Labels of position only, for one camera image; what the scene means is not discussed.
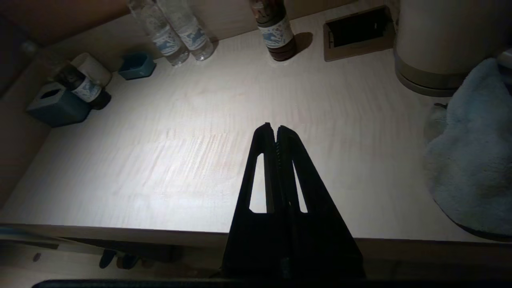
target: bottle label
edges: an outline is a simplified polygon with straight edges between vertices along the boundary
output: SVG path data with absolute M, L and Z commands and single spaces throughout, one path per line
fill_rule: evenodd
M 165 27 L 152 40 L 164 56 L 169 56 L 180 48 L 180 43 L 170 29 L 170 26 Z
M 80 84 L 80 86 L 78 86 L 78 88 L 72 92 L 76 96 L 80 97 L 80 99 L 89 103 L 98 97 L 99 93 L 101 92 L 101 87 L 94 84 L 89 78 L 86 77 L 82 84 Z
M 206 43 L 206 34 L 198 25 L 190 25 L 178 31 L 189 50 L 197 50 Z
M 293 39 L 290 21 L 285 16 L 279 23 L 270 27 L 258 27 L 263 34 L 263 41 L 268 48 L 279 48 L 285 46 Z

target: small teal container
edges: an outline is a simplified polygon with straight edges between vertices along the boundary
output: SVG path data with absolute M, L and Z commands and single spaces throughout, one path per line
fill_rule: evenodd
M 153 57 L 146 52 L 125 55 L 123 60 L 118 73 L 126 80 L 149 77 L 156 67 Z

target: white cup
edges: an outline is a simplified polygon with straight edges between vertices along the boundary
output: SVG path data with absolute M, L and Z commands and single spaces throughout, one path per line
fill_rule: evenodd
M 89 53 L 82 53 L 71 61 L 80 72 L 87 76 L 92 82 L 105 87 L 112 78 L 110 73 L 103 67 L 98 60 L 94 59 Z

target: wood grain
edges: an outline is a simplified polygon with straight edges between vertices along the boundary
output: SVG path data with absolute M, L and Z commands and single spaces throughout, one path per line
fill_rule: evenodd
M 202 63 L 159 59 L 149 78 L 114 75 L 105 109 L 51 131 L 1 221 L 226 233 L 252 134 L 270 122 L 301 136 L 354 237 L 483 241 L 425 188 L 423 120 L 438 100 L 399 83 L 391 50 L 323 60 L 325 20 L 382 4 L 292 21 L 313 42 L 285 63 L 253 31 L 220 41 Z M 263 189 L 255 181 L 254 193 Z

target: wall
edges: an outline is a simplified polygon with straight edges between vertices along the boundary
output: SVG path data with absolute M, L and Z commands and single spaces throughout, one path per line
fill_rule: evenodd
M 49 45 L 128 14 L 125 0 L 0 1 L 0 15 Z
M 44 142 L 50 127 L 25 113 L 44 80 L 20 50 L 27 37 L 0 17 L 0 207 Z
M 25 113 L 44 80 L 32 64 L 0 97 L 0 208 L 50 133 L 49 126 Z

